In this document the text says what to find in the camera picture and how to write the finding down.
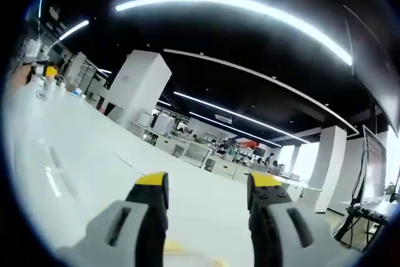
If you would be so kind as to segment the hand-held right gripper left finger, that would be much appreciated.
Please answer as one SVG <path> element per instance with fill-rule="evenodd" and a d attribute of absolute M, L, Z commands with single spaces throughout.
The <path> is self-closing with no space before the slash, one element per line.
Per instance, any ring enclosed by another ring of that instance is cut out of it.
<path fill-rule="evenodd" d="M 164 171 L 140 177 L 126 200 L 89 222 L 75 246 L 59 250 L 61 259 L 67 266 L 162 266 L 168 187 Z"/>

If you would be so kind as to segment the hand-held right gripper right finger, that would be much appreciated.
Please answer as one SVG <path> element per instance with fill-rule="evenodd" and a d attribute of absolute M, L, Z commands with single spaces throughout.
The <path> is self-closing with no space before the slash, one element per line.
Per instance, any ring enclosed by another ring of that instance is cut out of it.
<path fill-rule="evenodd" d="M 271 175 L 249 173 L 247 208 L 255 266 L 353 266 L 359 252 L 344 248 L 320 216 L 298 206 Z"/>

